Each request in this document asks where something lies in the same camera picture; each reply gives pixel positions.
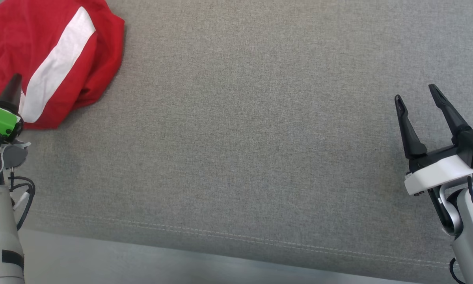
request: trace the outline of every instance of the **robotic arm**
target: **robotic arm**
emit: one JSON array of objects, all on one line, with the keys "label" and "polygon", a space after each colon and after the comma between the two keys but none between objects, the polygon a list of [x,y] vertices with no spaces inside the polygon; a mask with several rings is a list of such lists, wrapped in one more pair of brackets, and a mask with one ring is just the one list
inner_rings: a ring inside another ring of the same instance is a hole
[{"label": "robotic arm", "polygon": [[[402,98],[397,95],[399,129],[410,169],[404,185],[410,195],[428,192],[443,230],[454,237],[456,258],[450,263],[452,277],[463,283],[453,271],[457,260],[467,284],[473,284],[473,129],[435,85],[429,85],[429,90],[449,125],[453,145],[427,152],[408,120]],[[447,196],[446,192],[466,184]]]},{"label": "robotic arm", "polygon": [[[35,185],[24,177],[15,177],[13,169],[23,164],[28,154],[27,147],[16,140],[22,131],[23,121],[18,115],[20,92],[20,75],[15,75],[0,96],[0,284],[24,284],[24,254],[17,231],[21,228],[35,194]],[[10,169],[11,187],[6,186],[4,170]],[[24,183],[13,185],[14,180]],[[11,192],[19,187],[28,187],[19,203],[28,199],[26,208],[16,224],[13,211],[18,204],[11,198]]]}]

